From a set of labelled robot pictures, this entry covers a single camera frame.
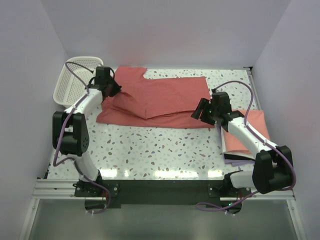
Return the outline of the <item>red t shirt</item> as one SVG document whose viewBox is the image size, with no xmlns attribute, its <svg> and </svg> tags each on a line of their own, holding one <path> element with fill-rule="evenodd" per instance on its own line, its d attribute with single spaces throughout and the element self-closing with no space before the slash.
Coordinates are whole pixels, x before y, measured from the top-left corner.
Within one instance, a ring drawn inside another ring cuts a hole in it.
<svg viewBox="0 0 320 240">
<path fill-rule="evenodd" d="M 145 67 L 120 66 L 115 81 L 122 86 L 101 104 L 96 121 L 130 127 L 210 128 L 191 117 L 202 98 L 209 99 L 205 76 L 147 79 Z"/>
</svg>

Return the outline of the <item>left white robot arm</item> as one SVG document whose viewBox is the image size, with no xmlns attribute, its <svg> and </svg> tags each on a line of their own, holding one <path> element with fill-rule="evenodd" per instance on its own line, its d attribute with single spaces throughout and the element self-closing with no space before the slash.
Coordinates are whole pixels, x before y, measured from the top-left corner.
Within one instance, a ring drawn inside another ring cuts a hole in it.
<svg viewBox="0 0 320 240">
<path fill-rule="evenodd" d="M 105 98 L 114 97 L 122 87 L 110 67 L 98 65 L 92 74 L 89 82 L 84 84 L 81 97 L 66 110 L 56 111 L 52 116 L 52 145 L 55 149 L 52 165 L 57 167 L 72 161 L 79 175 L 76 189 L 110 200 L 112 195 L 103 185 L 101 173 L 88 153 L 90 137 L 86 119 Z"/>
</svg>

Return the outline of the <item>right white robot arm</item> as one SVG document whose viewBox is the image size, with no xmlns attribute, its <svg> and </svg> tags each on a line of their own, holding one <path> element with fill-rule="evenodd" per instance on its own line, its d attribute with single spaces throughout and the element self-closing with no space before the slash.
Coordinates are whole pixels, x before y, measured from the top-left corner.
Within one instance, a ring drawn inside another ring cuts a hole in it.
<svg viewBox="0 0 320 240">
<path fill-rule="evenodd" d="M 238 170 L 224 176 L 219 191 L 255 188 L 261 194 L 291 190 L 297 182 L 292 151 L 265 138 L 248 121 L 248 115 L 232 110 L 229 95 L 215 92 L 211 99 L 202 98 L 192 118 L 210 125 L 217 124 L 236 137 L 254 157 L 252 171 Z"/>
</svg>

